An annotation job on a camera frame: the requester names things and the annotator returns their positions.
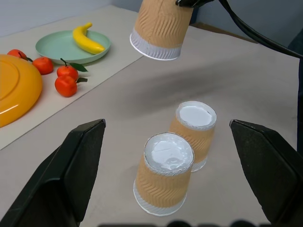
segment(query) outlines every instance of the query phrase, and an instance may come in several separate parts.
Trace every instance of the orange plate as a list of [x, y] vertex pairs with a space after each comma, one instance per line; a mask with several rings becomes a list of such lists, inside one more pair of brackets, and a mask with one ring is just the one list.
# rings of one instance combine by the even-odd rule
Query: orange plate
[[42, 91], [42, 77], [30, 62], [0, 54], [0, 128], [23, 116]]

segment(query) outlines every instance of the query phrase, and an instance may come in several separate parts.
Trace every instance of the table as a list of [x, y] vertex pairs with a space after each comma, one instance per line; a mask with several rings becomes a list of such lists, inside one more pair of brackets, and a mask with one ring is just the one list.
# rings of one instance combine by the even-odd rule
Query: table
[[[163, 226], [174, 219], [192, 225], [227, 226], [239, 218], [267, 222], [245, 179], [229, 122], [262, 124], [295, 147], [298, 64], [258, 44], [190, 27], [179, 59], [140, 58], [0, 152], [0, 218], [71, 129], [105, 118], [98, 175], [81, 226]], [[205, 102], [217, 112], [208, 161], [192, 174], [177, 213], [148, 215], [133, 196], [137, 165], [147, 139], [167, 131], [176, 107], [186, 100]]]

